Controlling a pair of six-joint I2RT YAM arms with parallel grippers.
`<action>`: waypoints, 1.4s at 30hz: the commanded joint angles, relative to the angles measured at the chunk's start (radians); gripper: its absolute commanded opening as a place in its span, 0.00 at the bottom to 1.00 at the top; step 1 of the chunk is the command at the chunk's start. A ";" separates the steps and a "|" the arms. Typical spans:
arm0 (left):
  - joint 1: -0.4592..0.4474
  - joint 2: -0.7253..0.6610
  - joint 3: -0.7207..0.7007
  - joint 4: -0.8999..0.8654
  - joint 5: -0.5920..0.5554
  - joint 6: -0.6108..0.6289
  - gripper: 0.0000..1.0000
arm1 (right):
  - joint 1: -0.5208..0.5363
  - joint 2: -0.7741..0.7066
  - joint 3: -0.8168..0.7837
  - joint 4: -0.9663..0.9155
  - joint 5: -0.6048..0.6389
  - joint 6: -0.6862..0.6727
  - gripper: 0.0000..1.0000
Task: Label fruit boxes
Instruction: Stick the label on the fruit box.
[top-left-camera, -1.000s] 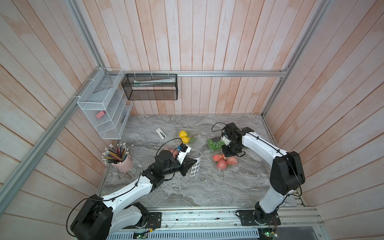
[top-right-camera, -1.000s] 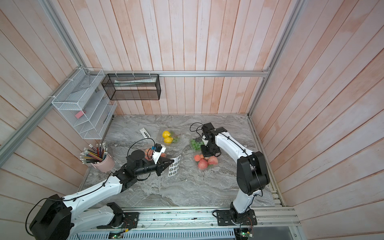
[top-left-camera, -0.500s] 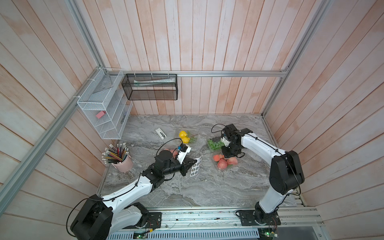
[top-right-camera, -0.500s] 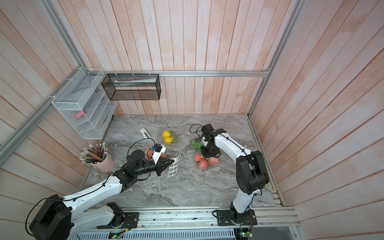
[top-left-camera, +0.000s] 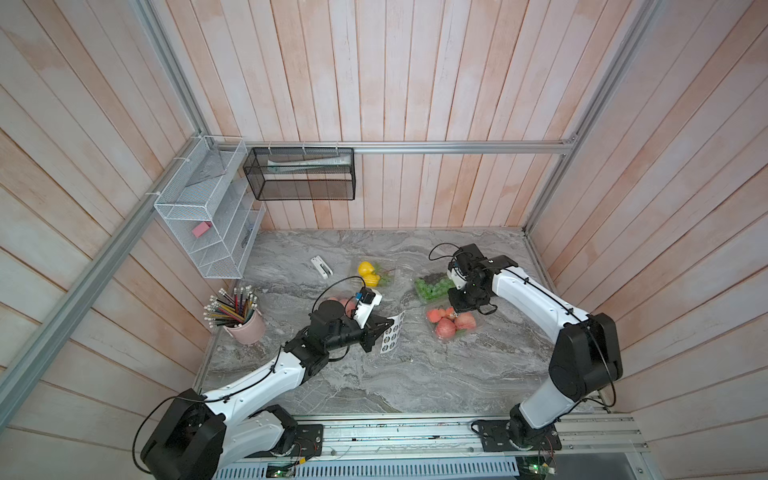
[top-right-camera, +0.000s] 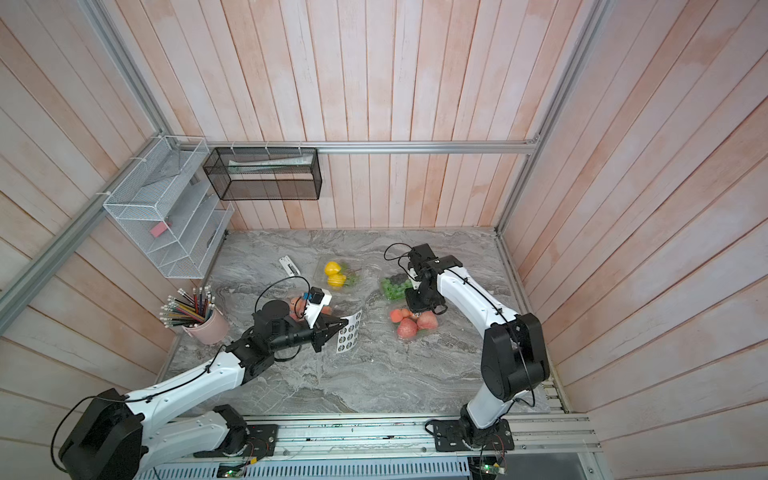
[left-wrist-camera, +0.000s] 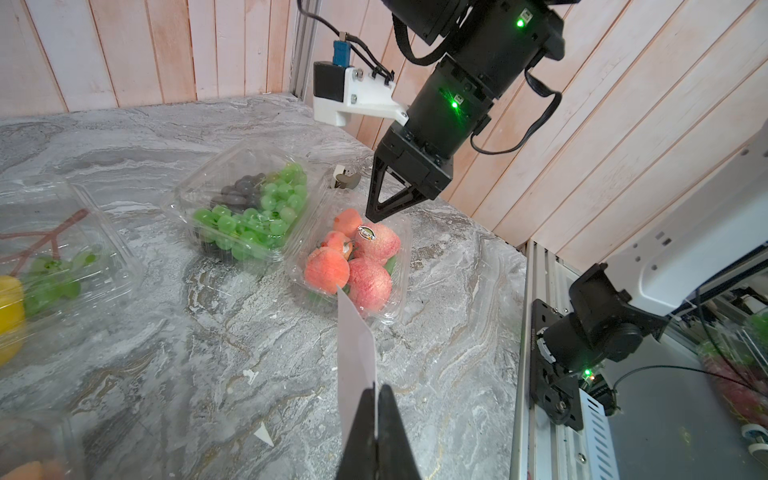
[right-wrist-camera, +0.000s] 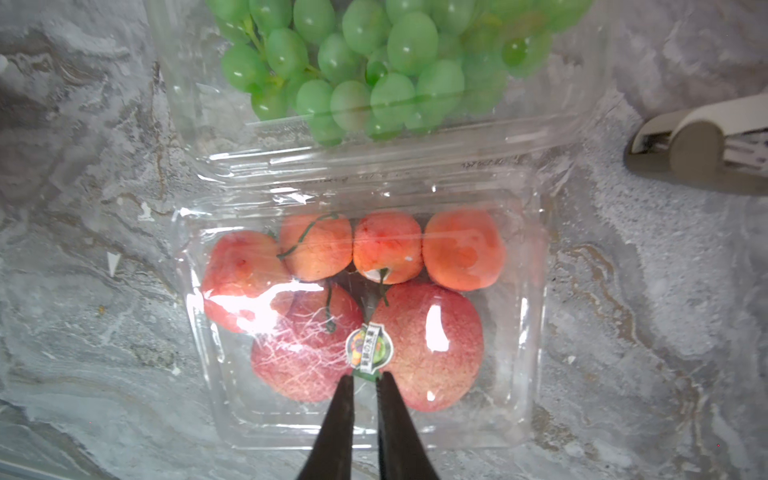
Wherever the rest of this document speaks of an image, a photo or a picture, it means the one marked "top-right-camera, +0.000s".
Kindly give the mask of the clear box of red apples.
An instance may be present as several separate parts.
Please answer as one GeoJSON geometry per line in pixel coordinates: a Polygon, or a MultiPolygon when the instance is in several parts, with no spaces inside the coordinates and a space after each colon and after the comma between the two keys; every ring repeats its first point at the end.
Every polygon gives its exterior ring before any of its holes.
{"type": "Polygon", "coordinates": [[[420,331],[438,328],[438,317],[431,311],[414,313],[408,308],[395,308],[389,313],[389,317],[396,325],[395,332],[401,340],[411,340],[420,331]]]}

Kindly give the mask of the clear box of grapes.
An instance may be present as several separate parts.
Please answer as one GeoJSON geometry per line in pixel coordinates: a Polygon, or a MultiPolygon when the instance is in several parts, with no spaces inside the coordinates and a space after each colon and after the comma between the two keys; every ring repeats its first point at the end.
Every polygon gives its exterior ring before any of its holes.
{"type": "Polygon", "coordinates": [[[406,273],[385,277],[379,282],[383,295],[390,301],[405,299],[405,292],[412,287],[412,280],[406,273]]]}

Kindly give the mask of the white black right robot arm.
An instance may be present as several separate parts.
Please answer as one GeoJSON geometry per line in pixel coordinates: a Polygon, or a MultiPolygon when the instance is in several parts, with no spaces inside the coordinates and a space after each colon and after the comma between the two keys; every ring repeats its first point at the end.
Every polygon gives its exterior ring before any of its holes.
{"type": "Polygon", "coordinates": [[[542,324],[532,313],[503,305],[481,287],[454,256],[438,257],[422,244],[407,253],[412,286],[405,290],[409,309],[420,315],[445,313],[450,305],[482,337],[483,384],[457,420],[435,421],[428,431],[436,441],[463,441],[470,449],[506,436],[502,417],[526,392],[550,377],[542,324]]]}

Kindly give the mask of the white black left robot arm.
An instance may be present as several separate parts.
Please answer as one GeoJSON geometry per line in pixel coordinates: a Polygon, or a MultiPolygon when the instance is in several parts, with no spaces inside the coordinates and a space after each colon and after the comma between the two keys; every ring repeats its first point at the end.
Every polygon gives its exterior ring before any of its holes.
{"type": "Polygon", "coordinates": [[[246,449],[248,424],[232,406],[187,420],[181,414],[257,378],[279,351],[309,344],[321,352],[348,323],[315,304],[297,322],[288,303],[269,301],[238,340],[201,365],[142,390],[83,398],[87,408],[62,445],[51,447],[52,463],[72,479],[132,479],[190,454],[236,456],[246,449]]]}

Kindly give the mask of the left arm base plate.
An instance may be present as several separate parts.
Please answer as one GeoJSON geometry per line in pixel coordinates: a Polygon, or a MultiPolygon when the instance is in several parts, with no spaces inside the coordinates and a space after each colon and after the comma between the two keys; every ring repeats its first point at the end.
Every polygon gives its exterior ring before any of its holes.
{"type": "Polygon", "coordinates": [[[221,446],[210,451],[200,451],[193,454],[194,458],[242,458],[261,460],[271,457],[275,452],[279,426],[277,424],[249,424],[247,427],[236,427],[234,433],[229,433],[221,446]]]}

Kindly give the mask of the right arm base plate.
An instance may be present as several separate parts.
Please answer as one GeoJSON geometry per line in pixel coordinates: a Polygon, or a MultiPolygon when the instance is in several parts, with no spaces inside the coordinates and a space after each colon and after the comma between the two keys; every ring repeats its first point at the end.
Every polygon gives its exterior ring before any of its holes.
{"type": "Polygon", "coordinates": [[[515,448],[509,423],[505,419],[499,419],[485,429],[476,428],[466,419],[430,419],[425,423],[424,429],[434,439],[438,452],[506,452],[515,448]]]}

